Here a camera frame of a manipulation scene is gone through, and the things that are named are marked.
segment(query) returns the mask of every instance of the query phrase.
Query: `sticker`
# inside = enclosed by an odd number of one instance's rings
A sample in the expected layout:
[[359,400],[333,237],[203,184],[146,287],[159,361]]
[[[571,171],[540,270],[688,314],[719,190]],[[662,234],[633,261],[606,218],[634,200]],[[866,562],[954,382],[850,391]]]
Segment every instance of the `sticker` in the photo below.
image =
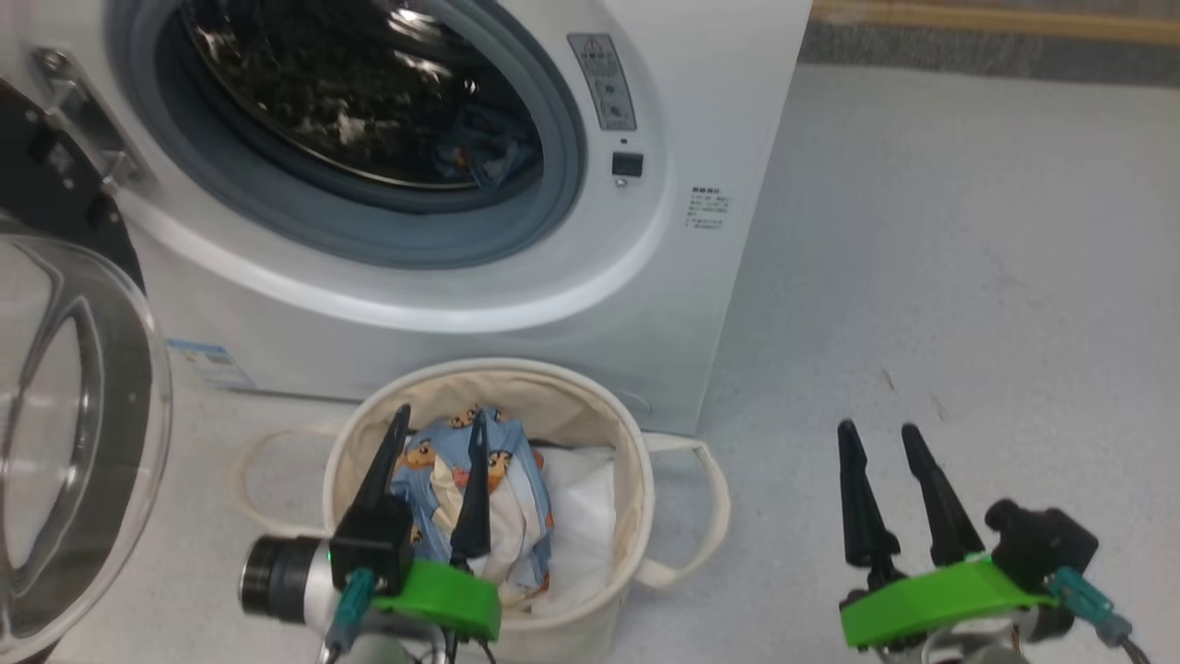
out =
[[254,381],[234,362],[229,351],[221,347],[183,340],[169,340],[168,346],[179,353],[192,373],[210,386],[238,390],[254,388]]
[[700,230],[720,230],[729,216],[732,199],[717,186],[693,186],[688,199],[684,226]]
[[570,34],[568,39],[590,86],[590,97],[598,110],[598,126],[607,131],[635,131],[631,91],[610,35]]

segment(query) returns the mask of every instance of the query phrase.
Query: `blue patterned cloth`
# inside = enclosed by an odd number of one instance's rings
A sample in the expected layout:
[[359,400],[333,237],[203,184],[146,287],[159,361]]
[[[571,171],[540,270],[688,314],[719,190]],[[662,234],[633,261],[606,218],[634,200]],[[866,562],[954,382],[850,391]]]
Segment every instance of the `blue patterned cloth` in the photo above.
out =
[[472,407],[431,423],[398,459],[391,492],[413,511],[415,555],[448,561],[451,533],[471,473],[471,423],[480,410],[487,425],[492,552],[470,565],[500,587],[500,599],[510,606],[548,587],[553,530],[549,492],[540,478],[544,459],[529,445],[519,420],[506,420],[493,408]]

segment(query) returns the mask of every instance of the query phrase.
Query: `metal bracket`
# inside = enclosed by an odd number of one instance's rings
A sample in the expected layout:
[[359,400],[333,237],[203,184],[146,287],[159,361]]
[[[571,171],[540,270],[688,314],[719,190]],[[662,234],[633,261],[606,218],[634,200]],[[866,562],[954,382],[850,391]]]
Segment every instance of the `metal bracket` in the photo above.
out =
[[140,182],[144,171],[139,159],[70,55],[59,48],[34,48],[32,58],[50,90],[46,121],[78,143],[101,175],[103,192],[110,196],[126,182]]

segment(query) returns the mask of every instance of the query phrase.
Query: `washing machine drum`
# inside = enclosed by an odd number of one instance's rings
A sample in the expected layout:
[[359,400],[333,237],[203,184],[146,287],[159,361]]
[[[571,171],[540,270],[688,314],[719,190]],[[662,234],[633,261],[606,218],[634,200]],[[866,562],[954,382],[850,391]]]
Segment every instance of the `washing machine drum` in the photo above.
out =
[[569,87],[483,0],[114,0],[112,60],[153,138],[249,219],[348,258],[502,258],[581,188]]

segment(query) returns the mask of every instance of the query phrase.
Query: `white washing machine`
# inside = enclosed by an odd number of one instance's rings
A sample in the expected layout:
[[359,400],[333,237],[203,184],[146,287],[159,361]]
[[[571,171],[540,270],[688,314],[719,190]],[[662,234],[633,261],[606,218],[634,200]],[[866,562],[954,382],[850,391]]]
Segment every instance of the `white washing machine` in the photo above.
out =
[[208,381],[359,400],[518,356],[691,433],[808,8],[0,0],[0,65]]

